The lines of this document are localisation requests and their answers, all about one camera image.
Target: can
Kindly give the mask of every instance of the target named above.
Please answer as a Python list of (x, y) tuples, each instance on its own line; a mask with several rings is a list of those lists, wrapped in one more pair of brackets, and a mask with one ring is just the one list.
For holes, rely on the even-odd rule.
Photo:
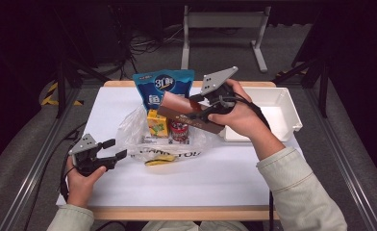
[(171, 138), (175, 141), (185, 141), (189, 137), (189, 126), (185, 123), (170, 121)]

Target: white sleeve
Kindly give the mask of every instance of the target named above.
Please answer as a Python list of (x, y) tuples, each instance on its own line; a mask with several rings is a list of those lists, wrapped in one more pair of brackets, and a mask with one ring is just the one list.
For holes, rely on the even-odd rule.
[(93, 212), (74, 205), (63, 205), (57, 211), (48, 231), (87, 231), (93, 225)]
[(347, 230), (338, 205), (297, 150), (287, 147), (257, 167), (285, 230)]

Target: white cloth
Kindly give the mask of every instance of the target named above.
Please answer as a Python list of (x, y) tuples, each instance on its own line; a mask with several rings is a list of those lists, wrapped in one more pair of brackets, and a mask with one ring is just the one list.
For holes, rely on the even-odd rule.
[[(257, 163), (272, 190), (275, 208), (285, 230), (347, 230), (338, 205), (330, 198), (312, 169), (292, 147)], [(91, 211), (64, 205), (48, 230), (89, 230)], [(150, 221), (142, 231), (246, 231), (237, 221)]]

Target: white tabletop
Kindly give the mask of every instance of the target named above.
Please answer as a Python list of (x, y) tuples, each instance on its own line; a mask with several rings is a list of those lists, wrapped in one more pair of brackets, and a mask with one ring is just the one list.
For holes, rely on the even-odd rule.
[[(199, 92), (192, 88), (191, 93)], [(114, 139), (124, 117), (141, 105), (136, 88), (103, 87), (90, 113), (85, 133), (96, 141)], [(89, 206), (114, 207), (226, 207), (268, 204), (269, 189), (256, 168), (250, 142), (225, 142), (200, 156), (168, 165), (147, 167), (130, 157), (119, 161), (95, 184)], [(301, 153), (294, 136), (286, 146)], [(113, 156), (115, 147), (98, 157)], [(64, 204), (60, 196), (57, 204)]]

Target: blue snack bag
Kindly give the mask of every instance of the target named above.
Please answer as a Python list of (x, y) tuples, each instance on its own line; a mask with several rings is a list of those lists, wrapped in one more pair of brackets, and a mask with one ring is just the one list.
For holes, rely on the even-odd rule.
[(158, 110), (165, 91), (189, 98), (194, 70), (159, 70), (155, 72), (134, 74), (133, 79), (138, 88), (146, 111)]

